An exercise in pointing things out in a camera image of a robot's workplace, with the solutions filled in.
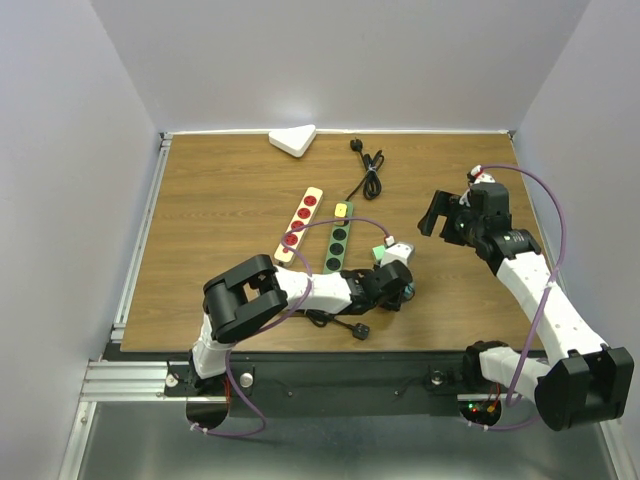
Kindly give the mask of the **yellow charger plug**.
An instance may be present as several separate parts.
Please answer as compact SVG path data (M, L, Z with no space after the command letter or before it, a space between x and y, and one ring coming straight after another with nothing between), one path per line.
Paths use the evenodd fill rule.
M346 218L348 216L349 205L347 203L337 203L334 209L335 218Z

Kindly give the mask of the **teal charger plug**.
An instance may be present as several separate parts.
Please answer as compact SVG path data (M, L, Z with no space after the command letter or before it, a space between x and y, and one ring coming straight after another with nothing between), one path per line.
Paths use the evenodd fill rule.
M405 287L404 290L404 299L406 301L410 301L415 295L415 287L413 283L410 283Z

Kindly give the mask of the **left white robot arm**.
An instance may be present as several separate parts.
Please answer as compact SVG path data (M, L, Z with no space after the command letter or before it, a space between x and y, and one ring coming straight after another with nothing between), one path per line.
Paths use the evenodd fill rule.
M374 269L307 274L256 255L204 284L203 324L191 349L188 382L199 393L215 392L222 384L227 354L280 313L311 310L355 316L377 307L392 309L412 283L401 260Z

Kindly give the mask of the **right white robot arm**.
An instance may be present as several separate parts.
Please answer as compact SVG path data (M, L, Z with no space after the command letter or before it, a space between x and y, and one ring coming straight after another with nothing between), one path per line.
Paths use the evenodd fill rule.
M612 348L581 317L557 285L533 235L512 226L509 193L500 183L477 183L462 195L438 190L419 221L422 235L445 219L441 238L468 246L485 261L531 322L546 359L516 352L501 341L478 341L465 351L463 384L482 390L509 386L533 402L554 431L620 418L625 410L634 360Z

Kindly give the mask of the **green black power strip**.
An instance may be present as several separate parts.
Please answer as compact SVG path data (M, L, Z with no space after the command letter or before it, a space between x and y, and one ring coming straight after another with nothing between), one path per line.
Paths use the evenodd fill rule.
M336 218L336 221L333 223L323 265L323 274L339 272L344 267L350 231L349 218L353 216L354 206L350 201L338 203L347 203L349 205L348 216L346 218Z

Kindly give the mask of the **green charger plug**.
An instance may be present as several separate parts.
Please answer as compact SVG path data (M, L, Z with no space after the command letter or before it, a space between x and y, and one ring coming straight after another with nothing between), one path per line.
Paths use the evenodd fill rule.
M379 245L376 246L372 249L372 254L374 257L374 261L375 262L379 262L382 260L384 253L386 251L386 246L385 245Z

